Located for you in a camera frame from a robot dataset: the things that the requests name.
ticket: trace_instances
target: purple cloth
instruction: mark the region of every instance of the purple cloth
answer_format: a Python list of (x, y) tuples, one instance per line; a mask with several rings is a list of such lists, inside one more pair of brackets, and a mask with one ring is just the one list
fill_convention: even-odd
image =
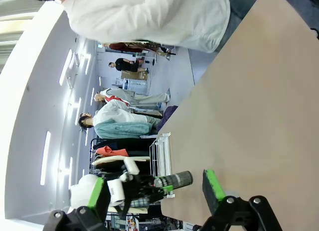
[(156, 130), (160, 131), (160, 129), (164, 126), (164, 124), (167, 122), (167, 120), (170, 118), (171, 115), (173, 115), (174, 111), (178, 108), (178, 106), (171, 106), (166, 108), (164, 112), (163, 118), (158, 123)]

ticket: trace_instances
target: white ceiling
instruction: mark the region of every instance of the white ceiling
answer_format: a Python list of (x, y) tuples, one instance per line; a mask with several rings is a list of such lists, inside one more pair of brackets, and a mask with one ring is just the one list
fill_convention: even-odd
[[(32, 70), (11, 137), (5, 182), (6, 218), (45, 223), (50, 211), (69, 206), (70, 170), (71, 184), (78, 182), (83, 169), (88, 173), (90, 140), (95, 135), (94, 130), (89, 130), (85, 145), (86, 135), (75, 125), (76, 104), (81, 97), (79, 113), (95, 113), (97, 104), (93, 101), (91, 105), (91, 95), (93, 88), (99, 90), (99, 78), (95, 69), (96, 44), (86, 41), (83, 46), (83, 42), (70, 29), (63, 13)], [(69, 49), (92, 55), (87, 75), (88, 59), (83, 56), (80, 66), (74, 65), (68, 72), (74, 82), (72, 90), (66, 79), (62, 86), (59, 84)], [(12, 94), (12, 99), (15, 89), (13, 86), (11, 91), (7, 91)], [(45, 185), (41, 186), (47, 131), (51, 133), (51, 139)], [(71, 157), (73, 165), (69, 169)]]

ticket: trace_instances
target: wire rack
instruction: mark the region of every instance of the wire rack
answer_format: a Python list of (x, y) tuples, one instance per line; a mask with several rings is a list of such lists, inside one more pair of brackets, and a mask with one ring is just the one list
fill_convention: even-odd
[[(159, 135), (150, 146), (150, 169), (154, 177), (171, 175), (170, 152), (169, 152), (170, 133)], [(169, 192), (167, 198), (174, 198), (173, 191)]]

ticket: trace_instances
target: black t-shirt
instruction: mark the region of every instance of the black t-shirt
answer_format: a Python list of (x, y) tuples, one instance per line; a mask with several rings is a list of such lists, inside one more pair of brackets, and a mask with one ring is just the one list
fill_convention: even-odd
[(125, 71), (130, 71), (131, 70), (131, 64), (128, 63), (128, 62), (125, 62), (123, 60), (123, 58), (119, 58), (115, 61), (115, 64), (116, 64), (116, 69), (118, 71), (122, 71), (122, 70), (125, 70)]

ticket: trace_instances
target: orange cloth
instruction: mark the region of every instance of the orange cloth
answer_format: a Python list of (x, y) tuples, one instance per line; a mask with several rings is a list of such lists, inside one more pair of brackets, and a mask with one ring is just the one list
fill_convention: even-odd
[(101, 147), (101, 148), (97, 149), (96, 153), (99, 154), (99, 155), (103, 155), (105, 157), (115, 156), (115, 155), (121, 155), (121, 156), (126, 156), (126, 157), (129, 156), (128, 153), (126, 152), (126, 149), (112, 150), (108, 146), (104, 146), (104, 147)]

